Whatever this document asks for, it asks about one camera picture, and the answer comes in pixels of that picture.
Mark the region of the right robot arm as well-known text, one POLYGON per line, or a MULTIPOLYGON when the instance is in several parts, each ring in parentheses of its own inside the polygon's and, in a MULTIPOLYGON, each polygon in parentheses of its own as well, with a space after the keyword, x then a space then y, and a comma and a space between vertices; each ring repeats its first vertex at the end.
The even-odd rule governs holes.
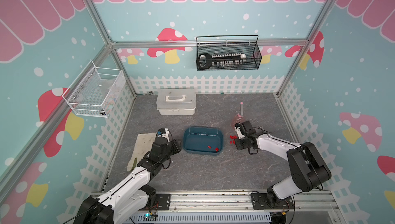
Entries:
POLYGON ((277 138, 264 129, 253 127, 249 121, 236 123, 235 132, 237 150, 266 151, 288 162, 291 175, 267 189, 271 204, 322 187, 332 178, 327 163, 311 142, 300 144, 277 138))

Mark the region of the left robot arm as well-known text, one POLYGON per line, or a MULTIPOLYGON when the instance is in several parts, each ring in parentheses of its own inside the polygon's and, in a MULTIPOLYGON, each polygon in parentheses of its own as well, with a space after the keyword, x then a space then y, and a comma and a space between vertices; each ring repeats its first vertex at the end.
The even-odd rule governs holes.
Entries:
POLYGON ((164 162, 181 150, 176 140, 155 138, 152 149, 123 181, 97 198, 84 200, 74 223, 122 224, 135 212, 154 206, 156 190, 148 183, 164 168, 164 162))

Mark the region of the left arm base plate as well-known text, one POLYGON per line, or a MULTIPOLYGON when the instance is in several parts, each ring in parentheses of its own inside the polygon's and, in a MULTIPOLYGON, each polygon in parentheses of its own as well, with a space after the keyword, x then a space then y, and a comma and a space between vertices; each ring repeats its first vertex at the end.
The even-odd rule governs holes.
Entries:
POLYGON ((144 207, 140 207, 138 211, 158 211, 158 210, 169 210, 170 209, 170 194, 155 194, 149 196, 148 201, 144 207))

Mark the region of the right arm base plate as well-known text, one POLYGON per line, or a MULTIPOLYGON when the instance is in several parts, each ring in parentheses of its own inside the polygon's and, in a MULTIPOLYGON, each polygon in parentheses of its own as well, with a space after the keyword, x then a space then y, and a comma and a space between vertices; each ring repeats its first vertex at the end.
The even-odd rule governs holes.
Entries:
POLYGON ((250 193, 254 210, 283 210, 285 212, 294 209, 294 200, 292 197, 286 199, 277 199, 268 193, 252 191, 250 193))

